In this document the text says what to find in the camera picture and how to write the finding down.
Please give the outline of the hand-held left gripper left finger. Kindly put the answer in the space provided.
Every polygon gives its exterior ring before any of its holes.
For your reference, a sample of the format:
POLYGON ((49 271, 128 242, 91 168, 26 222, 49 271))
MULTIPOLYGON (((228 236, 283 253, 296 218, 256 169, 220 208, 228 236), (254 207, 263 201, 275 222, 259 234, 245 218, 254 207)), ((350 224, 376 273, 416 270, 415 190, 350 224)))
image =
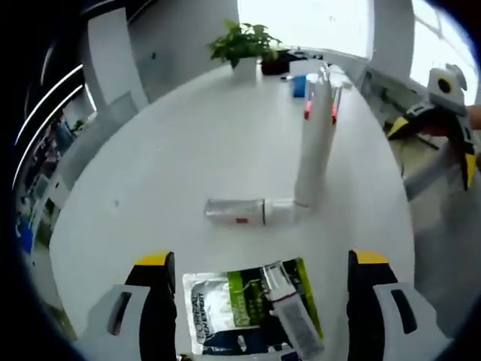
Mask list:
POLYGON ((175 360, 174 253, 142 257, 89 310, 74 346, 85 360, 175 360))

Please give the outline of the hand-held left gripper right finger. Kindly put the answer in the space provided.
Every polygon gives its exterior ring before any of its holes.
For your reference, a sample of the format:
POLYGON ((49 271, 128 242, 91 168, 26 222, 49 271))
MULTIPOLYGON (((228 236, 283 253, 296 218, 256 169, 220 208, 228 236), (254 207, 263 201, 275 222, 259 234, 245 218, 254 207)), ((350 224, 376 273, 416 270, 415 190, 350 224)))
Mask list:
POLYGON ((349 251, 347 291, 349 360, 435 360, 452 341, 434 307, 380 253, 349 251))

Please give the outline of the person's right hand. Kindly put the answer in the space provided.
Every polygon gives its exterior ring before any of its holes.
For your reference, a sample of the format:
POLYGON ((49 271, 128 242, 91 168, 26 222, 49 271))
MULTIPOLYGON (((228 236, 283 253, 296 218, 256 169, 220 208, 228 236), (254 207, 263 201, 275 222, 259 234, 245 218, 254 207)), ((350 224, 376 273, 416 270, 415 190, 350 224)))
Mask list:
MULTIPOLYGON (((473 130, 481 129, 481 105, 471 105, 467 107, 467 112, 469 113, 470 124, 473 130)), ((424 135, 431 136, 447 136, 449 134, 448 129, 442 126, 440 123, 432 124, 427 126, 421 131, 424 135)))

